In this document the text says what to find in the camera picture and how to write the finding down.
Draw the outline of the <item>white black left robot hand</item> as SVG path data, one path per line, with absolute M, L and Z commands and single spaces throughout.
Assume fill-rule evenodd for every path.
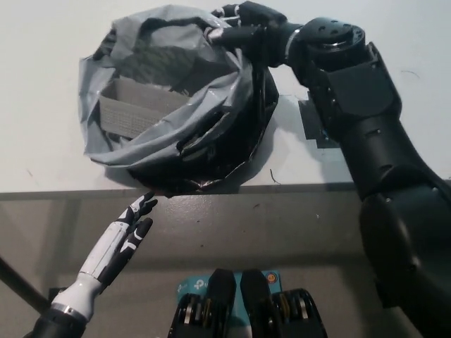
M 133 201 L 100 236 L 78 275 L 90 277 L 105 290 L 128 264 L 150 230 L 153 220 L 146 217 L 158 201 L 148 192 Z

